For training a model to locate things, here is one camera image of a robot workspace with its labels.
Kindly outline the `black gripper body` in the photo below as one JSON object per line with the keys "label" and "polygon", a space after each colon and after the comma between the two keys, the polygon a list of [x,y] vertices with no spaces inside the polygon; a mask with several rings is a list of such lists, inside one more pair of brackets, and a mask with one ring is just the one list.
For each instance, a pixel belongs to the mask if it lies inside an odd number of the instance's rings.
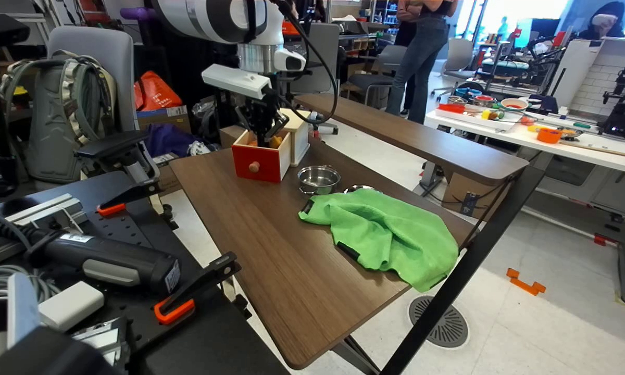
{"label": "black gripper body", "polygon": [[239,108],[244,126],[256,136],[260,146],[268,146],[272,136],[283,130],[288,118],[279,112],[279,97],[267,94],[263,100],[250,98]]}

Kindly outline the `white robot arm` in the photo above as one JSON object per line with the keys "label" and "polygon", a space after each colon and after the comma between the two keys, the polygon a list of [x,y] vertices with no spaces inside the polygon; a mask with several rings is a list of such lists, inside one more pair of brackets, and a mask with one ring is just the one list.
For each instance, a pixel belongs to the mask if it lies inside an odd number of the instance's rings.
{"label": "white robot arm", "polygon": [[274,80],[300,73],[306,56],[286,49],[288,0],[153,0],[160,20],[175,31],[237,49],[237,64],[212,63],[200,78],[205,86],[237,94],[245,105],[237,118],[268,146],[283,128]]}

